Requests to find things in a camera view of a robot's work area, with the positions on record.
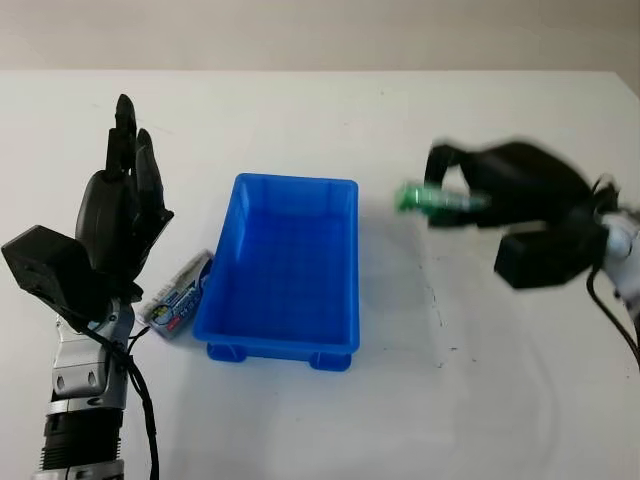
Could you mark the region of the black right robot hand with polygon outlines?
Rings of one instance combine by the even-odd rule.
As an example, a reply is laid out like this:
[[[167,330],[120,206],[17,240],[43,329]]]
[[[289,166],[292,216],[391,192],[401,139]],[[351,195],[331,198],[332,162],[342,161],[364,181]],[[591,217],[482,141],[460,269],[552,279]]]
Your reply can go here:
[[[435,144],[427,158],[424,181],[440,186],[452,167],[461,170],[470,193],[487,197],[489,205],[474,212],[435,214],[429,218],[432,227],[495,228],[532,221],[556,224],[573,209],[596,202],[596,194],[577,170],[524,141],[479,150]]]

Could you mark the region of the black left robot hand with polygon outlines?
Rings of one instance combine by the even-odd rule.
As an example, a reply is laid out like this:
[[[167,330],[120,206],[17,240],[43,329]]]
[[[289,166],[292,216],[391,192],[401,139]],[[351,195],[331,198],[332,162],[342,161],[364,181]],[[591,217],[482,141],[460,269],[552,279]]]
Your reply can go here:
[[[164,188],[147,130],[136,124],[129,96],[119,96],[109,130],[105,167],[89,180],[76,221],[75,238],[111,297],[141,300],[135,280],[174,212]]]

